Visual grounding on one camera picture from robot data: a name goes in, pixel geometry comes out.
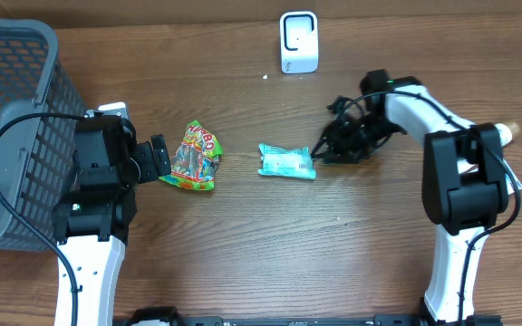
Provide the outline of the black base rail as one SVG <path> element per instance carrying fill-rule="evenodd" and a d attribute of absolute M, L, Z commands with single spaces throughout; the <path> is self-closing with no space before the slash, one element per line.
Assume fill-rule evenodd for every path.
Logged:
<path fill-rule="evenodd" d="M 470 316 L 465 321 L 431 321 L 419 314 L 377 314 L 362 318 L 257 318 L 223 319 L 219 316 L 181 316 L 174 306 L 150 307 L 135 311 L 128 319 L 114 319 L 114 326 L 170 325 L 170 326 L 431 326 L 485 325 L 502 326 L 497 315 Z"/>

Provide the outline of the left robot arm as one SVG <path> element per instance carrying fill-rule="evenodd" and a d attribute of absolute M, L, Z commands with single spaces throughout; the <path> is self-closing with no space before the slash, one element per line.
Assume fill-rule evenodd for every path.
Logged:
<path fill-rule="evenodd" d="M 169 154 L 162 135 L 139 143 L 129 120 L 99 112 L 76 123 L 74 143 L 76 187 L 52 211 L 67 260 L 59 265 L 54 322 L 110 325 L 136 188 L 169 174 Z"/>

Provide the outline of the teal tissue packet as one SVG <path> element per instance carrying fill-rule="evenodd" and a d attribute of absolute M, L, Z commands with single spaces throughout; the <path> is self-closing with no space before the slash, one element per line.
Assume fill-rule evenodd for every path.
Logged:
<path fill-rule="evenodd" d="M 316 171 L 308 147 L 282 149 L 261 143 L 258 148 L 262 160 L 260 175 L 315 180 Z"/>

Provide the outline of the white barcode scanner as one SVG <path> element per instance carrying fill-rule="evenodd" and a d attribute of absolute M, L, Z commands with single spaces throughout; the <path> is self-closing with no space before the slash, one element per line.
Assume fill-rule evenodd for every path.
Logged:
<path fill-rule="evenodd" d="M 280 17 L 281 70 L 285 74 L 315 72 L 319 65 L 318 19 L 311 11 L 286 12 Z"/>

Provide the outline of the colourful Haribo candy bag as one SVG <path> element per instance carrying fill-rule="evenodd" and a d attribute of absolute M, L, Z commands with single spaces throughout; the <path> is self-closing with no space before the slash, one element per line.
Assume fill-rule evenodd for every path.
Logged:
<path fill-rule="evenodd" d="M 180 146 L 170 160 L 171 172 L 159 179 L 185 189 L 213 190 L 223 155 L 216 136 L 194 120 L 187 125 Z"/>

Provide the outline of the white Hansaplast plaster box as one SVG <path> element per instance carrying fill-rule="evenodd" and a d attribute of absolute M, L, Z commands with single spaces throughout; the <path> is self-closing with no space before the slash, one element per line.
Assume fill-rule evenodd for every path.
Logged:
<path fill-rule="evenodd" d="M 507 161 L 504 159 L 503 162 L 505 163 L 505 166 L 507 168 L 507 174 L 506 174 L 506 181 L 507 181 L 507 193 L 509 195 L 514 194 L 517 190 L 522 190 L 522 183 L 517 178 L 517 175 L 513 171 L 512 167 L 507 163 Z"/>

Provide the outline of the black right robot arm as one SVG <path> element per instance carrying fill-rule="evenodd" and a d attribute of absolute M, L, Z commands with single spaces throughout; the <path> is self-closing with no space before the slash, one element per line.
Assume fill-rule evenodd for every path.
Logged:
<path fill-rule="evenodd" d="M 326 164 L 366 160 L 395 133 L 423 148 L 421 200 L 435 225 L 430 283 L 420 299 L 419 325 L 499 325 L 473 304 L 483 246 L 510 226 L 521 207 L 522 186 L 503 149 L 517 135 L 513 123 L 476 124 L 432 97 L 413 76 L 367 72 L 361 96 L 339 96 L 328 105 L 333 121 L 311 152 Z"/>

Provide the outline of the white tube with gold cap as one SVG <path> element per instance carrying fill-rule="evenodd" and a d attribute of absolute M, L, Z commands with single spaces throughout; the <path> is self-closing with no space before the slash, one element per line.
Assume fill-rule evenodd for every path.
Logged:
<path fill-rule="evenodd" d="M 496 123 L 495 127 L 498 130 L 502 147 L 511 144 L 519 137 L 521 132 L 520 127 L 514 121 Z"/>

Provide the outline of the grey plastic shopping basket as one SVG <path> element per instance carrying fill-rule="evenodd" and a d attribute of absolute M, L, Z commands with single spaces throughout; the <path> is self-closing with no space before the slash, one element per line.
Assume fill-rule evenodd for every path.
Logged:
<path fill-rule="evenodd" d="M 73 116 L 87 105 L 58 57 L 53 29 L 35 20 L 0 19 L 0 129 L 31 114 L 0 138 L 0 190 L 45 236 L 53 206 L 68 189 Z M 44 244 L 0 203 L 0 249 L 42 251 Z"/>

